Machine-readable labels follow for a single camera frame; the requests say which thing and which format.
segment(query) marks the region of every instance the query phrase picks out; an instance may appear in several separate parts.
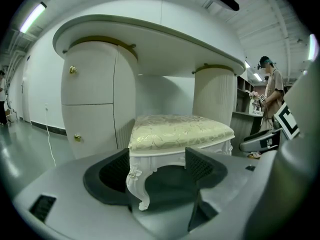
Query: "vent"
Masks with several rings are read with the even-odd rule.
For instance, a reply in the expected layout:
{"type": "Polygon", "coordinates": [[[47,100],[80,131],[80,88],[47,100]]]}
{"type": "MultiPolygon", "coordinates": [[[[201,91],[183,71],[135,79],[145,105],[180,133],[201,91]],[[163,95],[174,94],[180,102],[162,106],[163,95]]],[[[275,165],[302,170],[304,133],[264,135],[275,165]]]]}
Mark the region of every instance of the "vent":
{"type": "Polygon", "coordinates": [[[41,195],[30,209],[30,213],[44,223],[55,201],[55,197],[41,195]]]}
{"type": "Polygon", "coordinates": [[[99,178],[107,187],[125,193],[129,170],[129,156],[123,155],[104,166],[99,172],[99,178]]]}
{"type": "Polygon", "coordinates": [[[210,175],[214,170],[214,166],[212,164],[196,155],[190,155],[188,159],[185,160],[185,167],[195,182],[210,175]]]}
{"type": "Polygon", "coordinates": [[[247,170],[249,170],[249,171],[251,171],[251,172],[253,172],[254,170],[255,170],[255,166],[253,166],[253,165],[248,165],[247,167],[246,167],[246,169],[247,170]]]}

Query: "cabinet door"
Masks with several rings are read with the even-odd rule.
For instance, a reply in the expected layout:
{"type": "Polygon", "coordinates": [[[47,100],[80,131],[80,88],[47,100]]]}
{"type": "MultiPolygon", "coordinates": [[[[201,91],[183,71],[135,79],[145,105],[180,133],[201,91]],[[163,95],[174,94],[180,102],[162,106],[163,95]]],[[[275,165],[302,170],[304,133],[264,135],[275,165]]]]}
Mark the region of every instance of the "cabinet door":
{"type": "Polygon", "coordinates": [[[62,115],[76,159],[117,149],[112,104],[63,105],[62,115]]]}
{"type": "Polygon", "coordinates": [[[72,47],[64,60],[61,80],[62,105],[113,103],[117,46],[83,42],[72,47]]]}
{"type": "Polygon", "coordinates": [[[136,79],[138,62],[125,48],[118,46],[114,70],[113,108],[116,142],[127,148],[136,119],[136,79]]]}

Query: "person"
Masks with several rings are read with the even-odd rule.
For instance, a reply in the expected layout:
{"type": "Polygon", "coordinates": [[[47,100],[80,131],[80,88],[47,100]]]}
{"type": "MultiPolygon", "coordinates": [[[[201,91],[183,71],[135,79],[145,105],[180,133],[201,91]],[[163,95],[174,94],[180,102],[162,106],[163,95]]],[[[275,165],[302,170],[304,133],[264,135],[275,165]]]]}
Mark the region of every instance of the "person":
{"type": "Polygon", "coordinates": [[[5,112],[5,101],[6,101],[6,92],[5,87],[7,85],[6,79],[4,78],[5,72],[0,70],[0,125],[7,124],[7,117],[5,112]]]}
{"type": "Polygon", "coordinates": [[[278,112],[283,104],[284,81],[281,72],[275,68],[274,63],[267,56],[263,56],[259,65],[263,71],[269,75],[267,88],[265,90],[266,99],[262,102],[264,114],[260,126],[260,132],[271,130],[273,126],[273,116],[278,112]]]}

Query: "table leg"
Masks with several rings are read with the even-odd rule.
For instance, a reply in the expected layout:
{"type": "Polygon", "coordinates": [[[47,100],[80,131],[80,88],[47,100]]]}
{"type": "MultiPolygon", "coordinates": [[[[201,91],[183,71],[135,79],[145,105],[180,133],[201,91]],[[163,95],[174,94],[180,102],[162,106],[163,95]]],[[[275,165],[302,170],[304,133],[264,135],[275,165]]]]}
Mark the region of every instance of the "table leg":
{"type": "Polygon", "coordinates": [[[148,209],[150,197],[145,188],[146,179],[156,172],[157,168],[152,166],[151,157],[130,157],[130,172],[126,177],[126,186],[128,190],[142,202],[139,205],[139,210],[148,209]]]}

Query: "white wall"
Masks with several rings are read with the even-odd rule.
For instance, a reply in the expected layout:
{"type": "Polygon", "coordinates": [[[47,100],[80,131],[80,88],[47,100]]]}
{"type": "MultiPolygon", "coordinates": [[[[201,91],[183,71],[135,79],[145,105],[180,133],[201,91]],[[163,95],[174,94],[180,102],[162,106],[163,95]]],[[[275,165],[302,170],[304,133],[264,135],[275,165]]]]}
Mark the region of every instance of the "white wall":
{"type": "MultiPolygon", "coordinates": [[[[213,18],[203,8],[192,3],[181,0],[93,0],[67,12],[52,22],[28,51],[26,58],[31,55],[28,63],[31,121],[45,124],[45,104],[47,103],[49,109],[48,125],[64,128],[61,112],[61,77],[64,61],[54,51],[52,40],[62,24],[71,19],[92,14],[118,15],[161,24],[200,39],[241,61],[245,60],[244,50],[236,33],[226,23],[213,18]]],[[[17,97],[14,100],[13,97],[17,95],[17,90],[22,83],[22,75],[15,75],[14,78],[16,80],[11,84],[10,98],[12,99],[12,107],[18,110],[18,104],[21,101],[17,97]]],[[[179,107],[179,103],[173,101],[167,104],[168,108],[169,105],[175,106],[172,112],[169,112],[170,114],[182,114],[184,111],[191,113],[190,111],[192,111],[189,105],[179,107]]]]}
{"type": "Polygon", "coordinates": [[[246,81],[248,81],[248,69],[246,69],[240,77],[246,81]]]}
{"type": "Polygon", "coordinates": [[[13,78],[10,83],[8,90],[9,100],[11,101],[11,108],[16,111],[16,114],[19,117],[23,116],[22,113],[22,77],[24,72],[25,60],[18,65],[13,75],[13,78]]]}
{"type": "Polygon", "coordinates": [[[192,115],[195,78],[139,75],[136,78],[136,116],[192,115]]]}

